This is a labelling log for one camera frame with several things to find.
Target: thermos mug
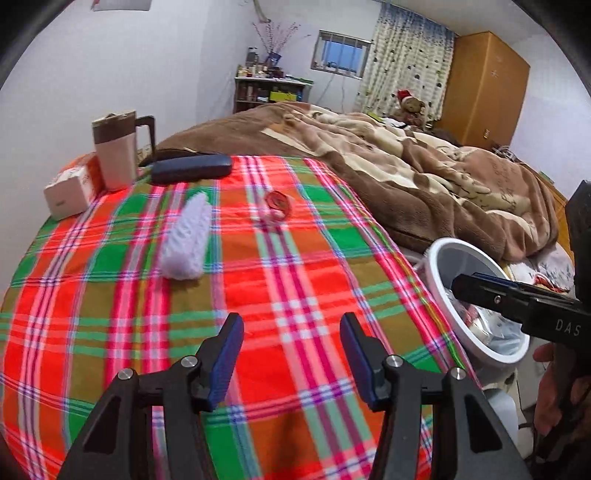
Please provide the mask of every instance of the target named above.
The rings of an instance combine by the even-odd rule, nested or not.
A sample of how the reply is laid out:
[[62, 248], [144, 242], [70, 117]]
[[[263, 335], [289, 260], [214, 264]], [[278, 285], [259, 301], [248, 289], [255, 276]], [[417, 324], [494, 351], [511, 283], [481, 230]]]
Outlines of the thermos mug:
[[138, 143], [136, 127], [150, 129], [152, 156], [156, 153], [155, 121], [153, 116], [136, 117], [135, 111], [110, 113], [92, 122], [96, 153], [105, 187], [110, 192], [131, 186], [138, 177]]

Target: white mesh sponge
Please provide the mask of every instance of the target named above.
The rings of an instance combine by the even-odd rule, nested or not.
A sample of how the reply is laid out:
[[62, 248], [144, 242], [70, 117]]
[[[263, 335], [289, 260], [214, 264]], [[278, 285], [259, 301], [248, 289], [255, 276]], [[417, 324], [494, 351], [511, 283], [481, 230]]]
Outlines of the white mesh sponge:
[[163, 276], [188, 280], [203, 275], [211, 224], [212, 206], [207, 195], [198, 193], [187, 202], [164, 239], [160, 253]]

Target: white trash bin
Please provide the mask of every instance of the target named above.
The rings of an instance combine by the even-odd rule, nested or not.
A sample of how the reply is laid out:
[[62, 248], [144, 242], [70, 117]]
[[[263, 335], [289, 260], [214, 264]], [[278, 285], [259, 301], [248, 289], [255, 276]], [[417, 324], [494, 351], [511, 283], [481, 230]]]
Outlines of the white trash bin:
[[457, 238], [440, 238], [433, 242], [415, 270], [466, 350], [482, 385], [504, 381], [527, 353], [529, 335], [523, 334], [519, 348], [512, 355], [495, 352], [468, 329], [447, 298], [444, 288], [451, 289], [453, 279], [462, 273], [482, 273], [508, 280], [505, 272], [482, 250]]

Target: ceiling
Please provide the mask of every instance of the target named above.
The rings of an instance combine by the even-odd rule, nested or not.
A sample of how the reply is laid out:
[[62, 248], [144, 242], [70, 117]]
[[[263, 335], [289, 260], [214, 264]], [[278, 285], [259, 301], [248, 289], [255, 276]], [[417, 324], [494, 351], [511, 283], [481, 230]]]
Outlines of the ceiling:
[[391, 0], [458, 35], [491, 31], [512, 45], [544, 29], [511, 0]]

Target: wooden bed frame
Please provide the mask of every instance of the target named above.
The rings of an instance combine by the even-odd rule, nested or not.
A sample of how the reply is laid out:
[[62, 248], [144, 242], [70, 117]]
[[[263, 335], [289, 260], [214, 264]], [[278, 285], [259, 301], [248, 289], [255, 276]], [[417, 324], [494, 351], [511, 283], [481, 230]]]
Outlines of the wooden bed frame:
[[554, 185], [552, 185], [546, 178], [531, 168], [527, 163], [519, 163], [532, 172], [536, 177], [538, 177], [544, 183], [544, 185], [548, 187], [549, 191], [552, 192], [552, 196], [554, 197], [554, 211], [558, 217], [558, 243], [566, 250], [570, 256], [570, 259], [574, 263], [574, 254], [570, 249], [569, 226], [566, 223], [566, 213], [564, 211], [564, 207], [566, 207], [566, 202], [568, 202], [568, 200], [564, 195], [556, 190]]

